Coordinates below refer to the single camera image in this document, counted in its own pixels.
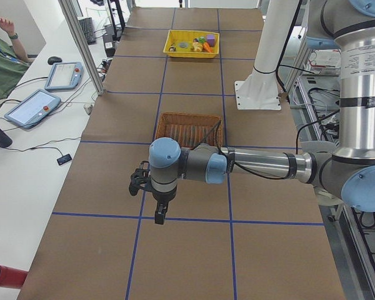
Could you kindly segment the person hand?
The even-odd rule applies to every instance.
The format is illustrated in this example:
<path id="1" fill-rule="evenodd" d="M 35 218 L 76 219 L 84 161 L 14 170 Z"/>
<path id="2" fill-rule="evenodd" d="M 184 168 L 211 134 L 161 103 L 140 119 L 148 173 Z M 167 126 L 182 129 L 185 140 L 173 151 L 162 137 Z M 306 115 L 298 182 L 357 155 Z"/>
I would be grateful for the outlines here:
<path id="1" fill-rule="evenodd" d="M 16 35 L 14 23 L 6 18 L 0 17 L 0 28 L 7 33 L 10 39 Z"/>

